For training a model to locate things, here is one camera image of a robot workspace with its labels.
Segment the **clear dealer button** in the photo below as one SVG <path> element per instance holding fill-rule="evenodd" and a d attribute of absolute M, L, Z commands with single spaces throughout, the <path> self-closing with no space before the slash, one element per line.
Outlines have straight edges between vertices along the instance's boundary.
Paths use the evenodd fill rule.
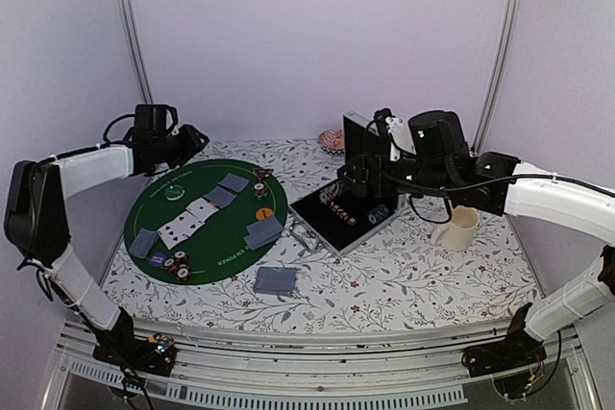
<path fill-rule="evenodd" d="M 164 197 L 169 202 L 178 201 L 185 194 L 185 189 L 178 184 L 169 185 L 164 191 Z"/>

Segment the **small green chip stack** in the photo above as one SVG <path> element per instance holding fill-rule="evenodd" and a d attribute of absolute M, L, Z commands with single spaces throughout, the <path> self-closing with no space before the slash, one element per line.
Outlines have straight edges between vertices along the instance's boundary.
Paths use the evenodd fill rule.
<path fill-rule="evenodd" d="M 263 200 L 268 195 L 268 186 L 264 181 L 258 181 L 253 186 L 254 197 L 257 200 Z"/>

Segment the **orange big blind button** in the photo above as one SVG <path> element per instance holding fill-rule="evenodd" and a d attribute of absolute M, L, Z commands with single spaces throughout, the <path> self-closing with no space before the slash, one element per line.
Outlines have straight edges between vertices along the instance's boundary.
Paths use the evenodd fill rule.
<path fill-rule="evenodd" d="M 258 221 L 263 221 L 267 218 L 273 217 L 275 212 L 271 208 L 260 208 L 256 213 L 256 218 Z"/>

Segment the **single playing card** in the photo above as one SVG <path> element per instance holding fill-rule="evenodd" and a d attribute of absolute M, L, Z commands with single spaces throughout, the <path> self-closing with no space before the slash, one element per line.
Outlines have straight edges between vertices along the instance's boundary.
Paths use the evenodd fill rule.
<path fill-rule="evenodd" d="M 283 225 L 277 219 L 276 216 L 270 216 L 264 220 L 257 221 L 249 225 L 246 230 L 248 235 L 246 236 L 247 242 L 265 240 L 266 238 L 273 237 L 283 231 Z"/>

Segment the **dealt playing card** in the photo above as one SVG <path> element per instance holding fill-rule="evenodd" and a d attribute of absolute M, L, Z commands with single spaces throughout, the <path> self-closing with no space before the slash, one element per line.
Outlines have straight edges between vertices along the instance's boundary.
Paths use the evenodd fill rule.
<path fill-rule="evenodd" d="M 273 235 L 270 237 L 260 237 L 260 238 L 256 238 L 255 236 L 246 236 L 244 238 L 244 241 L 246 243 L 246 246 L 251 251 L 255 251 L 263 246 L 266 246 L 266 245 L 269 245 L 275 242 L 277 239 L 278 239 L 277 235 Z"/>
<path fill-rule="evenodd" d="M 128 249 L 129 255 L 138 259 L 146 258 L 159 238 L 159 234 L 154 230 L 140 229 L 135 240 Z"/>

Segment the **blue playing card deck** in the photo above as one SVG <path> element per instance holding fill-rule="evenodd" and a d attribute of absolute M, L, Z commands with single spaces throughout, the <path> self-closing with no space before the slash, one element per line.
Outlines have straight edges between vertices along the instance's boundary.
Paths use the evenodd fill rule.
<path fill-rule="evenodd" d="M 290 295 L 297 288 L 297 273 L 296 268 L 260 267 L 253 290 L 258 294 Z"/>

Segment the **green and red chip stack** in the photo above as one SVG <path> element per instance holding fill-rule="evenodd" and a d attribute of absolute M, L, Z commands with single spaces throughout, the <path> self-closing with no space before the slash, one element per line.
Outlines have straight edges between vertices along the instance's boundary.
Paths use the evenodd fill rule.
<path fill-rule="evenodd" d="M 162 269 L 167 274 L 175 276 L 179 281 L 188 281 L 191 278 L 189 253 L 185 251 L 174 252 L 164 260 Z"/>

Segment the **black red triangle token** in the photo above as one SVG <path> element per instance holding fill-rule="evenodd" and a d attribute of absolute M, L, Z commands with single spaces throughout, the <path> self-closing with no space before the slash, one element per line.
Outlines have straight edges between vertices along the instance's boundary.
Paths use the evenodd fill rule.
<path fill-rule="evenodd" d="M 253 170 L 253 174 L 255 175 L 257 181 L 264 181 L 273 174 L 273 170 L 270 168 L 258 167 Z"/>

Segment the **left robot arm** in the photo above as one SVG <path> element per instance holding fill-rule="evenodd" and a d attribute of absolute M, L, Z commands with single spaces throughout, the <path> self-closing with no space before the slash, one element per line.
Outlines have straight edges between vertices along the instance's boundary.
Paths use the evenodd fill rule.
<path fill-rule="evenodd" d="M 133 125 L 118 140 L 21 160 L 12 171 L 5 208 L 4 232 L 21 253 L 21 266 L 37 269 L 47 297 L 59 296 L 77 311 L 98 343 L 123 366 L 135 365 L 143 347 L 127 311 L 112 301 L 76 255 L 66 202 L 111 181 L 148 176 L 160 165 L 185 165 L 202 152 L 209 138 L 180 124 L 169 105 L 140 104 L 128 114 Z"/>

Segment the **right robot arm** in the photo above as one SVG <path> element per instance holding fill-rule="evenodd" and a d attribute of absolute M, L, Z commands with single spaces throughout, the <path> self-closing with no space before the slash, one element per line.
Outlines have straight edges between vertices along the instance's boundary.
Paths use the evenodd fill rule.
<path fill-rule="evenodd" d="M 518 367 L 552 334 L 614 300 L 614 192 L 542 170 L 518 157 L 471 154 L 456 113 L 431 110 L 404 121 L 390 110 L 372 125 L 387 141 L 386 154 L 368 140 L 361 154 L 337 171 L 358 197 L 438 197 L 493 215 L 528 217 L 594 236 L 601 254 L 580 275 L 548 297 L 519 309 L 497 359 Z"/>

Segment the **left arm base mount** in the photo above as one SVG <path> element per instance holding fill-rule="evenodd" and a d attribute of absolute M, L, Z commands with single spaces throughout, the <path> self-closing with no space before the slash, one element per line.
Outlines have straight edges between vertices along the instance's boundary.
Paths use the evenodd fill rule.
<path fill-rule="evenodd" d="M 175 364 L 175 339 L 154 333 L 147 339 L 138 339 L 132 333 L 113 339 L 110 331 L 95 331 L 96 346 L 93 358 L 118 366 L 130 372 L 145 372 L 169 377 Z"/>

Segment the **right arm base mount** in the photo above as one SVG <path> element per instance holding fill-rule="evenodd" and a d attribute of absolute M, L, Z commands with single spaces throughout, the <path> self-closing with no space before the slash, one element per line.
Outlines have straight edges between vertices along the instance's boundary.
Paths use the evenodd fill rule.
<path fill-rule="evenodd" d="M 546 357 L 543 340 L 532 338 L 522 328 L 510 328 L 501 340 L 464 349 L 461 364 L 471 377 L 536 365 L 536 372 L 505 376 L 494 381 L 498 394 L 504 398 L 516 399 L 524 398 L 532 391 Z"/>

